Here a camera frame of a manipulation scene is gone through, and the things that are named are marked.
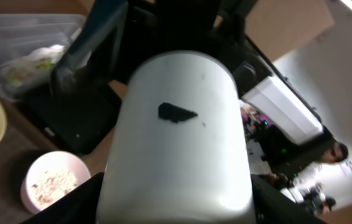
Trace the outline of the person in background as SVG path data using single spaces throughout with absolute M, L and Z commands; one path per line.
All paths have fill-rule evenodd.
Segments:
M 297 205 L 313 216 L 330 213 L 336 205 L 333 197 L 327 197 L 323 193 L 328 166 L 337 165 L 348 158 L 349 151 L 345 144 L 336 142 L 327 149 L 316 161 L 311 162 L 302 171 L 294 174 L 292 178 L 285 174 L 267 174 L 265 179 L 277 190 L 294 190 L 301 195 L 302 199 L 297 201 Z

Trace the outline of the white cup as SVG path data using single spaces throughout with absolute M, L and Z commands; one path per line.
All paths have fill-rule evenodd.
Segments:
M 157 55 L 131 77 L 97 223 L 255 223 L 234 80 L 213 57 Z

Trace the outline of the dark brown serving tray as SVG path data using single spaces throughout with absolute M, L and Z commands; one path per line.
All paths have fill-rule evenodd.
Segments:
M 21 201 L 21 185 L 30 165 L 54 146 L 9 125 L 0 142 L 0 223 L 22 223 L 32 216 Z

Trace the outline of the pink white bowl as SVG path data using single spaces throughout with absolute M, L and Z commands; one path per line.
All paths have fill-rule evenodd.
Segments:
M 91 178 L 86 164 L 76 155 L 52 151 L 38 157 L 21 185 L 21 201 L 37 214 Z

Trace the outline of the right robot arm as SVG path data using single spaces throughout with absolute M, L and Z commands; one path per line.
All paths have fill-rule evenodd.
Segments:
M 155 55 L 192 50 L 230 72 L 245 60 L 245 20 L 255 1 L 96 0 L 86 23 L 50 74 L 52 93 L 66 95 L 98 82 L 126 83 Z

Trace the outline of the green orange snack wrapper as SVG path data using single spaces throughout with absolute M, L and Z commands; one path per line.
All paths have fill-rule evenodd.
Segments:
M 53 66 L 50 59 L 20 61 L 11 66 L 7 72 L 7 78 L 12 85 L 19 87 L 46 79 Z

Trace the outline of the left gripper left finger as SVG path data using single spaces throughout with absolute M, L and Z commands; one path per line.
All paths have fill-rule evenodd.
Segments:
M 21 224 L 94 224 L 104 173 L 100 172 L 71 193 Z

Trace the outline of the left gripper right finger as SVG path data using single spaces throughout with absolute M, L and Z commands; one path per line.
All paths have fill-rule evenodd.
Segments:
M 258 224 L 325 224 L 292 202 L 258 175 L 250 175 Z

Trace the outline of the clear plastic waste bin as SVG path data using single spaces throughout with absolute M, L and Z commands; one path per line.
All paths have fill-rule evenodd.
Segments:
M 66 51 L 85 20 L 81 14 L 0 14 L 0 65 L 55 44 L 63 45 Z M 0 94 L 17 101 L 47 81 L 14 88 L 0 75 Z

